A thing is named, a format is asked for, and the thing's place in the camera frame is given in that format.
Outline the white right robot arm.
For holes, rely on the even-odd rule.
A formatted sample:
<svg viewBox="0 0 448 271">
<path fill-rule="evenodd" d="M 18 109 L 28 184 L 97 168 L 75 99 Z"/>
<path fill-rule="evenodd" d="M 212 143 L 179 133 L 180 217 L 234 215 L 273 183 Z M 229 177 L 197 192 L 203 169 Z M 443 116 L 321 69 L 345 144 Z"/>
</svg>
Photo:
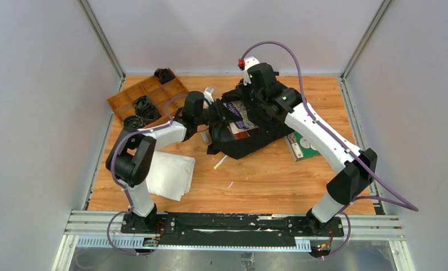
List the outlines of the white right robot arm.
<svg viewBox="0 0 448 271">
<path fill-rule="evenodd" d="M 307 228 L 313 235 L 329 229 L 329 221 L 371 183 L 367 170 L 376 166 L 377 155 L 361 150 L 328 125 L 294 88 L 281 84 L 271 65 L 251 58 L 240 60 L 243 85 L 250 88 L 252 104 L 305 137 L 332 167 L 336 176 L 323 197 L 307 212 Z"/>
</svg>

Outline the purple treehouse book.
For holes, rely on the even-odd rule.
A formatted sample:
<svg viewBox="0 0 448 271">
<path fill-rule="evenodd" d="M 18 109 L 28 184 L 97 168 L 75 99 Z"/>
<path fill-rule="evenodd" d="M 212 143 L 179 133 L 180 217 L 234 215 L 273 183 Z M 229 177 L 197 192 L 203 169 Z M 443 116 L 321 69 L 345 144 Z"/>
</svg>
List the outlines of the purple treehouse book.
<svg viewBox="0 0 448 271">
<path fill-rule="evenodd" d="M 238 134 L 258 128 L 258 126 L 248 118 L 247 109 L 243 101 L 237 100 L 226 102 L 224 103 L 224 105 L 227 109 L 230 110 L 230 112 L 241 118 L 241 120 L 234 121 L 229 124 L 230 130 L 233 134 Z"/>
</svg>

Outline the orange book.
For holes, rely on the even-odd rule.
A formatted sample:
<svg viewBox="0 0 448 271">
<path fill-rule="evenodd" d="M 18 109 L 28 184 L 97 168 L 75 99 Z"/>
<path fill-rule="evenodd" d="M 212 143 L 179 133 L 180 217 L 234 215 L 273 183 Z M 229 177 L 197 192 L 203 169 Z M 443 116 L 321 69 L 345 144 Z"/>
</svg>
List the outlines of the orange book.
<svg viewBox="0 0 448 271">
<path fill-rule="evenodd" d="M 244 132 L 236 133 L 236 134 L 234 134 L 233 136 L 234 136 L 234 138 L 235 138 L 236 140 L 239 140 L 239 139 L 248 138 L 248 137 L 249 137 L 249 134 L 248 134 L 247 131 L 244 131 Z"/>
</svg>

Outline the black backpack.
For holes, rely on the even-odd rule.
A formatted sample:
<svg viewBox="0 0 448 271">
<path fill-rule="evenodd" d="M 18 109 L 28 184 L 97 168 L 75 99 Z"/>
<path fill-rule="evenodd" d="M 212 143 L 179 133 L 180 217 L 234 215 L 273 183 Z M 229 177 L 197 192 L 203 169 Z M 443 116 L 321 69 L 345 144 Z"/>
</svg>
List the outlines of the black backpack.
<svg viewBox="0 0 448 271">
<path fill-rule="evenodd" d="M 246 94 L 246 87 L 241 82 L 235 89 L 222 94 L 219 100 L 223 104 L 241 100 L 244 102 L 246 109 L 250 105 Z M 258 126 L 256 129 L 247 131 L 249 134 L 248 138 L 236 140 L 230 130 L 229 124 L 210 125 L 209 135 L 211 143 L 207 147 L 207 153 L 216 155 L 221 152 L 230 158 L 241 159 L 294 132 L 292 128 L 277 120 L 256 119 L 248 109 L 247 115 L 250 121 Z"/>
</svg>

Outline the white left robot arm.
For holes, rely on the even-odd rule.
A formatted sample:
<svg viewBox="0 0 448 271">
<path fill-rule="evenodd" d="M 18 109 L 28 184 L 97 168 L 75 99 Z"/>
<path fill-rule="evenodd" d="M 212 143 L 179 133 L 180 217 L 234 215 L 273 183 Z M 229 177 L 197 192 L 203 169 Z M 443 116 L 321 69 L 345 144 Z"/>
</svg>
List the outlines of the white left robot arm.
<svg viewBox="0 0 448 271">
<path fill-rule="evenodd" d="M 200 125 L 241 120 L 221 100 L 213 100 L 207 92 L 191 91 L 181 99 L 184 100 L 183 107 L 165 124 L 137 130 L 124 128 L 106 160 L 106 168 L 128 199 L 127 217 L 134 219 L 143 233 L 151 233 L 157 226 L 156 204 L 146 184 L 154 152 L 188 140 Z"/>
</svg>

